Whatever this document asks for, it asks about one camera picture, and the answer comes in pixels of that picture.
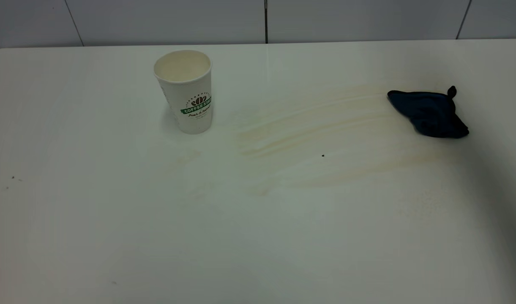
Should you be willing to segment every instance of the tile grout line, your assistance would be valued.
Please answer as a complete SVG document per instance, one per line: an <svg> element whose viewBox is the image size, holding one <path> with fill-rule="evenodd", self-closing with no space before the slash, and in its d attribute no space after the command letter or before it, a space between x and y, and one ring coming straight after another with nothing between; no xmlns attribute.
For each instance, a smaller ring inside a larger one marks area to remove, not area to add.
<svg viewBox="0 0 516 304"><path fill-rule="evenodd" d="M466 12L464 12L464 17L463 17L462 22L461 22L461 27L459 27L459 32L457 33L457 37L455 38L455 40L459 39L459 35L461 34L462 27L464 25L464 21L466 20L466 16L468 15L468 10L470 9L471 5L472 5L472 0L470 0L468 2L468 6L466 7Z"/></svg>
<svg viewBox="0 0 516 304"><path fill-rule="evenodd" d="M79 30L78 30L78 27L76 25L76 21L74 21L74 16L72 16L72 12L70 11L70 7L68 7L68 2L66 2L66 0L64 0L64 4L66 4L66 8L68 9L68 13L70 14L70 18L72 19L72 22L74 23L74 27L76 28L76 32L78 33L78 37L79 37L79 40L82 43L82 46L85 46L84 43L83 43L82 35L79 34Z"/></svg>

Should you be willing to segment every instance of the coffee stain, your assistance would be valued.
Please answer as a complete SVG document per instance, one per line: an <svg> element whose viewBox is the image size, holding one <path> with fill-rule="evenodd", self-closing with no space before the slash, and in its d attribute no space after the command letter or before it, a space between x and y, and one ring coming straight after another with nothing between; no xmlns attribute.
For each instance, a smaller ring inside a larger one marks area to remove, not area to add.
<svg viewBox="0 0 516 304"><path fill-rule="evenodd" d="M263 156L267 156L270 154L275 154L281 150L295 148L295 147L303 144L304 142L308 142L308 141L313 140L316 137L320 136L319 133L327 132L327 133L331 134L334 132L345 131L347 129L353 129L356 127L364 127L366 125L374 123L374 121L379 120L379 119L391 119L391 118L393 118L393 117L389 114L373 114L373 115L366 115L363 117L358 117L356 119L348 119L346 121L331 123L328 125L322 125L320 127L314 128L314 129L304 130L304 131L301 131L300 133L276 140L273 143L267 144L266 146L264 146L262 148L243 151L241 154L246 155L246 156L257 154L256 155L257 157L263 157Z"/></svg>
<svg viewBox="0 0 516 304"><path fill-rule="evenodd" d="M178 165L184 166L185 164L188 164L198 158L202 153L200 151L191 150L189 152L186 152L183 154L183 156L179 156L177 158L177 161L175 162Z"/></svg>
<svg viewBox="0 0 516 304"><path fill-rule="evenodd" d="M334 185L342 185L349 181L362 179L368 175L387 173L401 168L419 166L421 164L439 161L444 157L441 153L433 153L431 151L412 155L402 156L400 159L391 159L381 163L372 164L370 166L359 168L344 168L341 171L315 176L312 179L303 179L287 183L291 187L331 187Z"/></svg>
<svg viewBox="0 0 516 304"><path fill-rule="evenodd" d="M399 214L413 220L428 220L436 214L442 206L443 193L427 189L421 193L410 195L403 198L404 206L399 210Z"/></svg>
<svg viewBox="0 0 516 304"><path fill-rule="evenodd" d="M212 181L204 182L204 183L197 183L197 186L188 190L186 192L186 200L190 202L196 202L200 201L203 198L205 198L207 195L209 195L213 188L215 187L215 183Z"/></svg>
<svg viewBox="0 0 516 304"><path fill-rule="evenodd" d="M263 123L258 127L241 132L238 141L255 141L266 139L269 135L274 135L279 131L284 131L290 125L301 125L304 123L314 122L320 116L328 117L331 114L338 115L342 111L348 111L353 114L358 110L373 111L385 109L382 105L383 100L380 96L364 96L359 100L342 99L341 102L324 102L318 106L309 106L301 110L292 110L288 115L279 116L272 121Z"/></svg>
<svg viewBox="0 0 516 304"><path fill-rule="evenodd" d="M252 196L266 196L279 185L280 183L278 177L267 177L265 180L248 187L246 189L246 193Z"/></svg>

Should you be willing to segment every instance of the cup rim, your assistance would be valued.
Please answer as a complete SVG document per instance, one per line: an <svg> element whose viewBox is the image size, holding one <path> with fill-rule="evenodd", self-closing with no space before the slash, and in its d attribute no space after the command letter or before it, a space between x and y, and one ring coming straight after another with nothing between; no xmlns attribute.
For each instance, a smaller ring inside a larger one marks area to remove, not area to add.
<svg viewBox="0 0 516 304"><path fill-rule="evenodd" d="M158 64L158 62L162 59L162 58L165 58L166 56L169 56L171 54L174 54L174 53L178 53L178 52L197 52L197 53L200 53L202 55L204 55L207 60L209 60L209 69L207 69L207 71L205 73L203 73L202 75L194 78L194 79L190 79L190 80L187 80L187 81L170 81L170 80L166 80L166 79L163 79L162 77L159 77L157 74L156 74L156 66ZM204 52L200 52L198 50L190 50L190 49L184 49L184 50L175 50L173 52L169 52L167 54L164 54L162 57L158 58L156 61L155 61L155 65L153 65L153 73L155 73L155 77L159 80L159 81L164 81L164 82L167 82L167 83L170 83L170 84L188 84L188 83L192 83L192 82L196 82L196 81L199 81L200 79L202 79L203 77L206 77L209 73L211 73L211 69L213 67L213 62L211 61L211 58L209 58L209 56L207 56L207 54L205 54Z"/></svg>

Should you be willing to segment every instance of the white paper cup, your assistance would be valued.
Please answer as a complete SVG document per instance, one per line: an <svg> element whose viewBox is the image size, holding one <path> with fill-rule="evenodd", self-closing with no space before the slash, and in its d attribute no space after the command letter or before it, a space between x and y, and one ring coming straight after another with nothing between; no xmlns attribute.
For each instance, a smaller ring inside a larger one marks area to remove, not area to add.
<svg viewBox="0 0 516 304"><path fill-rule="evenodd" d="M155 76L184 133L211 127L211 67L209 57L194 50L171 52L155 63Z"/></svg>

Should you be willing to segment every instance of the coffee bean logo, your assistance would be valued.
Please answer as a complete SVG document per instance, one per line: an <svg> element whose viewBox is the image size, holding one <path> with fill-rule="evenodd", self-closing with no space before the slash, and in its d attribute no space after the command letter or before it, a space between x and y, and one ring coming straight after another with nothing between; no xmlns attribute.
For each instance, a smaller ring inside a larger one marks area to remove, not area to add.
<svg viewBox="0 0 516 304"><path fill-rule="evenodd" d="M197 106L198 104L202 104L204 101L205 101L205 96L202 96L202 97L196 98L196 100L191 102L191 104L193 106Z"/></svg>

